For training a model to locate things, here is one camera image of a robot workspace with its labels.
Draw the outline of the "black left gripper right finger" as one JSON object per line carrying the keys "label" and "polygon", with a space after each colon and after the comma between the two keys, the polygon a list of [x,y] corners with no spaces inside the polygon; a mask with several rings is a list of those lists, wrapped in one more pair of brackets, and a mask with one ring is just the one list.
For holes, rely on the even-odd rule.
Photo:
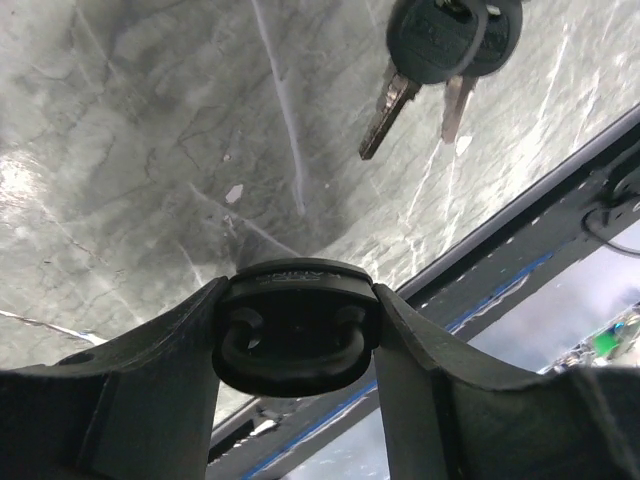
{"label": "black left gripper right finger", "polygon": [[635,479],[639,372],[540,375],[489,356],[376,285],[374,353],[394,479]]}

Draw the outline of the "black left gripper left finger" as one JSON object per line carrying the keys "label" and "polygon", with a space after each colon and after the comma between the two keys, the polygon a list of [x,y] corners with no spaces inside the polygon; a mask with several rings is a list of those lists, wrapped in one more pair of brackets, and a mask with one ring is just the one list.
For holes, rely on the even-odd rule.
{"label": "black left gripper left finger", "polygon": [[202,479],[219,379],[213,317],[228,281],[52,366],[1,373],[4,479]]}

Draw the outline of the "black padlock with keys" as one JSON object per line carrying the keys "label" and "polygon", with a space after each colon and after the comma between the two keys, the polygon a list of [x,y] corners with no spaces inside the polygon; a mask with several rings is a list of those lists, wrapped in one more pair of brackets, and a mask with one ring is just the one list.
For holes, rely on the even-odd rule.
{"label": "black padlock with keys", "polygon": [[294,258],[247,267],[214,308],[213,368],[254,396],[340,390],[369,368],[380,310],[372,278],[344,262]]}

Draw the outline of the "black padlock keys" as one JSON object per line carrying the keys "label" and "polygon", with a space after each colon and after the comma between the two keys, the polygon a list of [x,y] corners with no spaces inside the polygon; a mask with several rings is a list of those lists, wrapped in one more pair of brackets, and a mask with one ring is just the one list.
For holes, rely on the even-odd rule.
{"label": "black padlock keys", "polygon": [[424,86],[444,87],[440,138],[454,143],[471,92],[480,78],[510,59],[522,26],[521,1],[397,1],[386,30],[389,66],[360,158],[374,157],[404,106]]}

